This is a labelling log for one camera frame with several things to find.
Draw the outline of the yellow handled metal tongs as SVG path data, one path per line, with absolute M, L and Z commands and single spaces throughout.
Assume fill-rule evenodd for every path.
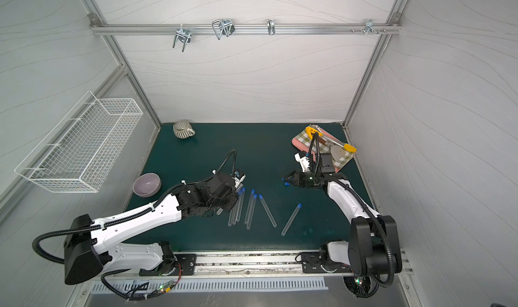
M 341 147 L 344 151 L 347 151 L 347 152 L 350 152 L 350 153 L 356 153 L 357 152 L 357 149 L 348 144 L 348 143 L 344 143 L 344 142 L 341 142 L 341 141 L 338 141 L 336 138 L 334 137 L 330 137 L 328 134 L 324 133 L 323 129 L 320 128 L 319 126 L 317 125 L 310 125 L 310 126 L 307 126 L 305 128 L 305 133 L 307 134 L 307 136 L 310 138 L 310 140 L 313 139 L 313 136 L 315 134 L 318 135 L 319 139 L 322 139 L 323 142 L 325 143 L 330 143 L 332 145 L 336 145 L 336 146 L 339 146 Z

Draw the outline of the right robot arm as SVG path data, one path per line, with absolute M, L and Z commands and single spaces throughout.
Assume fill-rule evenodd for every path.
M 283 181 L 299 188 L 322 189 L 350 224 L 347 240 L 331 241 L 321 247 L 323 271 L 337 273 L 341 267 L 348 267 L 356 288 L 370 286 L 367 296 L 379 287 L 392 286 L 403 262 L 397 224 L 391 216 L 381 215 L 369 206 L 341 173 L 295 171 Z

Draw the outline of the striped ceramic cup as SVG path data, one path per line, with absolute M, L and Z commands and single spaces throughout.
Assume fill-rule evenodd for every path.
M 173 133 L 179 139 L 187 139 L 196 135 L 191 124 L 186 120 L 180 120 L 173 124 Z

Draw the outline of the purple bowl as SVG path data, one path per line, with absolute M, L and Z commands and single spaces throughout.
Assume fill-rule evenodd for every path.
M 133 184 L 133 193 L 140 198 L 149 198 L 156 195 L 162 186 L 162 181 L 156 173 L 141 175 Z

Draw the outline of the metal hook clamp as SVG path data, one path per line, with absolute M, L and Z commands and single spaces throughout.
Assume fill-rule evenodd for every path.
M 218 40 L 221 40 L 223 36 L 231 36 L 236 30 L 232 19 L 228 18 L 215 20 L 212 22 L 211 26 Z
M 365 25 L 361 29 L 351 29 L 353 34 L 363 34 L 363 35 L 384 35 L 387 33 L 386 29 L 376 28 L 374 26 L 374 22 L 372 19 L 366 21 Z
M 268 19 L 267 30 L 270 36 L 273 36 L 275 34 L 275 22 L 273 19 Z
M 175 48 L 177 45 L 182 46 L 182 52 L 185 52 L 186 46 L 191 43 L 192 41 L 192 34 L 189 30 L 183 28 L 181 26 L 178 30 L 175 32 L 175 37 L 173 40 L 173 48 Z

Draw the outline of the brown handled metal spatula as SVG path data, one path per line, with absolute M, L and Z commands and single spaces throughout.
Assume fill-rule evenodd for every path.
M 331 154 L 332 158 L 335 160 L 336 163 L 346 164 L 348 162 L 349 153 L 344 151 L 341 147 L 332 145 L 330 143 L 325 143 L 322 141 L 322 139 L 319 139 L 319 137 L 318 143 L 319 145 L 316 148 L 322 153 L 322 150 L 320 150 L 320 145 L 324 145 L 326 148 L 329 149 L 329 153 Z

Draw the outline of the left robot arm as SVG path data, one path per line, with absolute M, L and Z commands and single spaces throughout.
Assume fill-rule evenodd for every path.
M 97 219 L 81 215 L 68 230 L 36 237 L 32 250 L 63 265 L 67 285 L 81 284 L 109 271 L 167 273 L 175 259 L 167 243 L 127 244 L 127 240 L 187 218 L 231 211 L 244 179 L 214 172 L 205 180 L 177 184 L 158 200 L 118 215 Z

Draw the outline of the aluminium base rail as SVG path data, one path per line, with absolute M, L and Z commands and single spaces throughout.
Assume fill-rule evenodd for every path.
M 325 268 L 317 251 L 214 251 L 167 253 L 159 246 L 120 244 L 100 255 L 102 272 L 124 270 L 140 277 L 352 276 L 345 265 Z

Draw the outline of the aluminium top rail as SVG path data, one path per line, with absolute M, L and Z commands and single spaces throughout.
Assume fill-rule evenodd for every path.
M 279 24 L 275 22 L 274 35 L 362 35 L 353 34 L 351 29 L 361 29 L 360 24 Z M 193 36 L 215 36 L 211 24 L 194 25 L 103 25 L 92 27 L 90 30 L 97 36 L 174 36 L 181 26 L 190 31 Z M 234 24 L 234 36 L 270 36 L 267 23 Z M 402 30 L 401 25 L 374 24 L 376 28 L 387 30 L 385 35 L 397 35 Z

